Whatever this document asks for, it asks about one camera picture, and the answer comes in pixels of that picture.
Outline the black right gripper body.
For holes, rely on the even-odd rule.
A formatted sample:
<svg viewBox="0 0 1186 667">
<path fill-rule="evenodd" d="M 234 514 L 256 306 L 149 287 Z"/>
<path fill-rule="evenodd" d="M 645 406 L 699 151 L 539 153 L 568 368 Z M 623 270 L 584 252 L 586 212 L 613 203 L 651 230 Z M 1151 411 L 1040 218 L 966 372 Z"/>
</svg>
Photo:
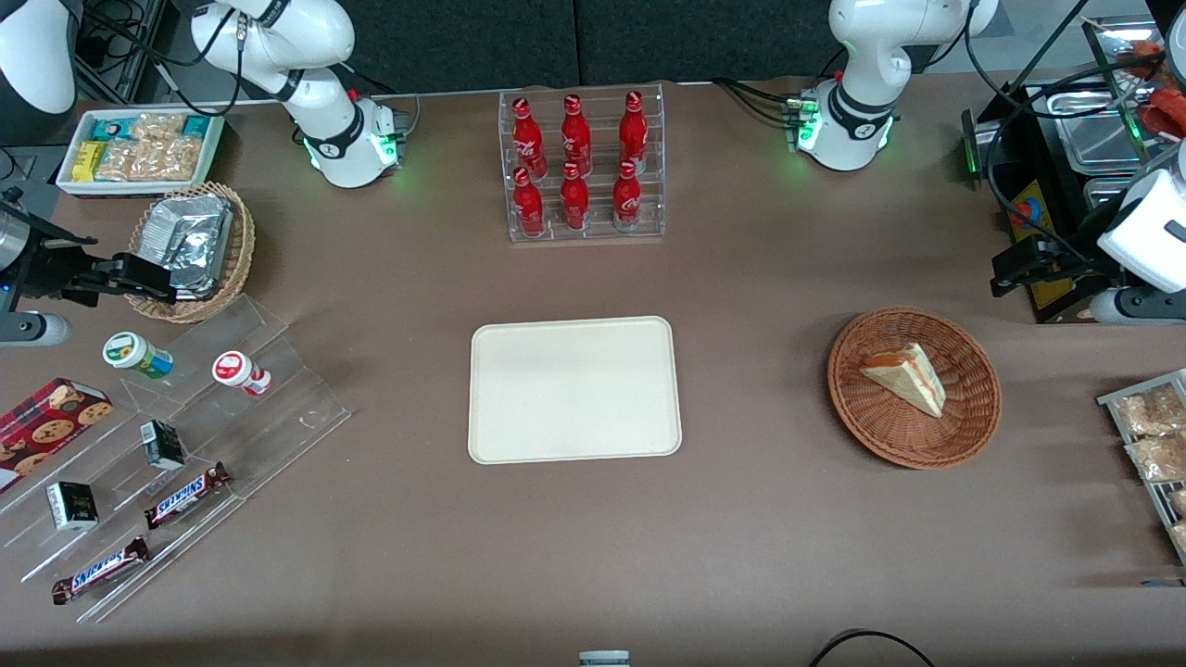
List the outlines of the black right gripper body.
<svg viewBox="0 0 1186 667">
<path fill-rule="evenodd" d="M 14 296 L 66 298 L 89 288 L 93 265 L 83 249 L 97 244 L 93 236 L 77 236 L 38 216 L 18 216 L 27 225 L 27 241 L 14 261 Z"/>
</svg>

